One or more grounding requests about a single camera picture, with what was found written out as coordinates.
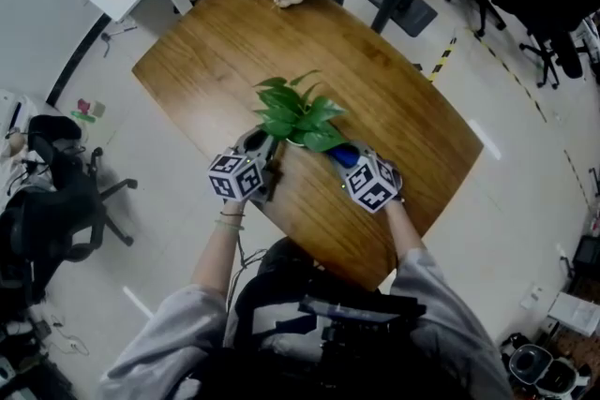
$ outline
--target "person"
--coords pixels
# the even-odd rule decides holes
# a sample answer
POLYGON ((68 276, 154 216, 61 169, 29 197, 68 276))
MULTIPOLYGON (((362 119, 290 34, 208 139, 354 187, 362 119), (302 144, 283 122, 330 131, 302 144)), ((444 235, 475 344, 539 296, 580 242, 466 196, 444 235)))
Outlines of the person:
MULTIPOLYGON (((244 208, 244 203, 232 201, 224 205, 190 285, 162 303, 103 375, 99 399, 323 392, 327 396, 513 398, 500 352, 469 307, 444 282, 401 201, 384 207, 398 259, 390 293, 416 298, 427 308, 406 334, 390 337, 381 349, 369 342, 359 341, 356 349, 345 345, 323 367, 327 319, 298 312, 298 302, 310 286, 326 284, 334 295, 336 289, 346 287, 315 268, 308 254, 289 239, 267 252, 228 316, 226 298, 244 208), (282 325, 291 330, 282 332, 282 325), (357 353, 363 351, 366 359, 357 353)), ((357 287, 347 288, 350 297, 346 291, 346 298, 358 293, 353 290, 357 287)))

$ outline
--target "bracelet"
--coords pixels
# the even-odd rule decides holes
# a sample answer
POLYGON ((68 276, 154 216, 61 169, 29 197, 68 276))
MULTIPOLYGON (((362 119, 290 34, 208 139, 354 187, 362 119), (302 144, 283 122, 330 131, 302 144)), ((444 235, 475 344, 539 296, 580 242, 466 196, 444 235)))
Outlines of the bracelet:
POLYGON ((232 224, 228 224, 227 222, 223 222, 222 220, 215 220, 215 223, 217 225, 222 225, 223 227, 228 227, 232 230, 244 230, 244 227, 242 227, 241 225, 232 225, 232 224))

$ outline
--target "gray sleeve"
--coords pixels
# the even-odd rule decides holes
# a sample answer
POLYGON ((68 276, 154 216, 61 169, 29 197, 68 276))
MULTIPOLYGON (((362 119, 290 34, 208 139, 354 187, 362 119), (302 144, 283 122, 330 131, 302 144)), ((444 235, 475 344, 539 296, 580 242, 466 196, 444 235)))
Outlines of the gray sleeve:
POLYGON ((427 307, 412 332, 413 342, 465 378, 474 400, 513 398, 500 352, 471 309, 447 286, 440 267, 426 250, 408 252, 390 293, 416 297, 427 307))
POLYGON ((175 292, 102 376, 97 399, 165 398, 212 348, 222 345, 227 313, 216 292, 175 292))

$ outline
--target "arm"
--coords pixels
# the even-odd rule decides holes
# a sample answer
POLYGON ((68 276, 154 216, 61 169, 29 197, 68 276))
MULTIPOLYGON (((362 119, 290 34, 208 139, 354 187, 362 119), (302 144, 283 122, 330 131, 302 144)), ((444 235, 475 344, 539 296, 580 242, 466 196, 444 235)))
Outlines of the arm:
POLYGON ((208 239, 198 264, 191 277, 191 283, 213 289, 227 298, 235 259, 235 244, 242 225, 245 202, 228 201, 221 210, 215 229, 208 239))
POLYGON ((384 209, 387 213, 387 223, 394 238, 394 246, 396 247, 397 259, 399 261, 402 261, 409 250, 413 248, 426 250, 421 236, 414 228, 401 201, 389 201, 384 209))
MULTIPOLYGON (((221 210, 228 215, 218 220, 239 227, 243 211, 243 203, 228 202, 221 210)), ((192 285, 169 296, 121 353, 100 381, 99 400, 165 398, 190 369, 222 345, 237 236, 238 230, 216 224, 192 285)))
POLYGON ((399 260, 390 293, 416 297, 427 307, 411 333, 415 345, 439 357, 459 378, 468 378, 472 398, 512 398, 498 350, 471 309, 446 284, 402 202, 388 202, 385 211, 399 260))

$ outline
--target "yellow and black tape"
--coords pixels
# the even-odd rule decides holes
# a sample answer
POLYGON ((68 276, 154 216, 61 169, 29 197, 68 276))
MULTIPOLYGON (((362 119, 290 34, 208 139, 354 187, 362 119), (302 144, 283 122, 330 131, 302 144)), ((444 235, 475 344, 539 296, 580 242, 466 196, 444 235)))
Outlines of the yellow and black tape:
POLYGON ((511 77, 512 77, 512 78, 515 80, 515 82, 516 82, 516 83, 518 83, 518 85, 519 85, 519 86, 520 86, 520 87, 521 87, 521 88, 522 88, 522 89, 525 91, 525 94, 527 94, 527 97, 529 98, 529 100, 530 100, 531 102, 533 102, 533 105, 535 106, 535 108, 537 109, 537 111, 539 112, 539 114, 542 116, 542 119, 544 120, 544 122, 545 122, 545 123, 548 123, 548 119, 547 119, 547 117, 544 115, 544 113, 542 112, 542 108, 540 107, 540 104, 538 103, 538 101, 537 101, 537 100, 535 100, 535 99, 533 98, 533 96, 532 96, 532 93, 529 91, 529 89, 528 89, 528 88, 527 88, 527 87, 526 87, 526 86, 525 86, 525 85, 524 85, 524 84, 523 84, 523 83, 522 83, 522 82, 521 82, 521 81, 518 79, 518 77, 517 77, 517 75, 516 75, 515 73, 511 72, 510 68, 508 68, 508 65, 507 65, 507 64, 506 64, 506 63, 503 61, 503 59, 501 59, 501 58, 498 56, 498 54, 497 54, 495 51, 493 51, 493 50, 491 49, 491 47, 489 47, 489 46, 486 44, 486 42, 484 42, 484 41, 482 40, 482 38, 481 38, 481 37, 479 37, 479 36, 477 35, 477 33, 476 33, 476 32, 474 32, 473 30, 471 30, 471 32, 472 32, 472 34, 475 36, 475 38, 476 38, 477 40, 479 40, 479 43, 480 43, 481 45, 483 45, 483 46, 484 46, 484 47, 485 47, 485 48, 486 48, 486 49, 489 51, 489 53, 491 53, 491 55, 492 55, 492 56, 493 56, 493 57, 494 57, 494 58, 495 58, 495 59, 496 59, 498 62, 500 62, 500 64, 501 64, 501 65, 504 67, 504 70, 506 70, 506 71, 508 72, 508 75, 510 75, 510 76, 511 76, 511 77))
POLYGON ((445 51, 443 51, 442 57, 440 57, 440 60, 438 61, 438 63, 435 65, 435 67, 429 74, 429 77, 427 77, 429 79, 429 81, 434 81, 435 78, 437 77, 437 75, 440 73, 440 70, 442 70, 443 65, 446 63, 446 60, 448 60, 448 57, 454 50, 454 46, 456 43, 457 43, 457 37, 453 36, 452 39, 450 40, 450 43, 448 44, 448 47, 446 48, 445 51))
POLYGON ((591 211, 592 206, 590 205, 590 202, 588 201, 588 196, 585 195, 585 190, 583 188, 583 184, 581 183, 581 180, 579 179, 578 172, 575 170, 575 166, 573 165, 573 162, 571 161, 571 157, 569 156, 569 154, 567 153, 566 150, 563 150, 563 152, 566 155, 567 162, 569 162, 569 165, 571 166, 571 170, 575 174, 575 178, 577 179, 577 183, 579 184, 579 189, 581 190, 581 195, 583 195, 583 199, 585 199, 585 203, 588 205, 588 209, 590 209, 590 211, 591 211))

